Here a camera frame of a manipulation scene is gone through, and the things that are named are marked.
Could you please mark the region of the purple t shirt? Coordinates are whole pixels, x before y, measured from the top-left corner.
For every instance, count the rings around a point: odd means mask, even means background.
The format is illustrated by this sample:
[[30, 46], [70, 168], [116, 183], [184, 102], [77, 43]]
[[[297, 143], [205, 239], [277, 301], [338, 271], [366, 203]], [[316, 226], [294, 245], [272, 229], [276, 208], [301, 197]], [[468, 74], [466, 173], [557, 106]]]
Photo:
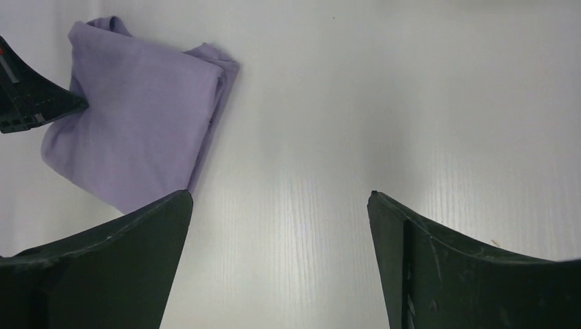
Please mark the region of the purple t shirt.
[[207, 43], [135, 38], [116, 16], [77, 22], [68, 37], [70, 89], [89, 107], [49, 126], [44, 162], [124, 214], [192, 191], [239, 63]]

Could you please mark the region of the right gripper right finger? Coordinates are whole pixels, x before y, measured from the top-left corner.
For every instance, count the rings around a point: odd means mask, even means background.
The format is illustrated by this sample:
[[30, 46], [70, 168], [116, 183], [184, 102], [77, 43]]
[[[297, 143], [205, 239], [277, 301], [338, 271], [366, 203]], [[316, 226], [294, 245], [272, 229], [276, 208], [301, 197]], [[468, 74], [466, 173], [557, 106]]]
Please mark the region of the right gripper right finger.
[[579, 260], [483, 243], [378, 191], [367, 211], [391, 328], [580, 327]]

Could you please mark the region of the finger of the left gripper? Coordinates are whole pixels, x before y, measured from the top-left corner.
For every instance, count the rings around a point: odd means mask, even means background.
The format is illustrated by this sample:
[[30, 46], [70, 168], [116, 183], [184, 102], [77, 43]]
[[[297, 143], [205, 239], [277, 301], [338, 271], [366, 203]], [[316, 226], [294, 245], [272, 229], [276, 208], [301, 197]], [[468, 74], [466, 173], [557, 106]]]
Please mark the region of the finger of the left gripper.
[[87, 108], [85, 98], [37, 73], [1, 39], [1, 133], [28, 131]]

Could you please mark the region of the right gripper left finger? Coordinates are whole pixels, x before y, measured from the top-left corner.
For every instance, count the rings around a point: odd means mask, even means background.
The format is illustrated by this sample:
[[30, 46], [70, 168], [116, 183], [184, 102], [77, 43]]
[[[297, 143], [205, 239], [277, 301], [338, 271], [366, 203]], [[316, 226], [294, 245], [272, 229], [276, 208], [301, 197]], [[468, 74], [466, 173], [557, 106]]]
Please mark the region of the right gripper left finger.
[[188, 191], [1, 259], [2, 328], [159, 328], [193, 211]]

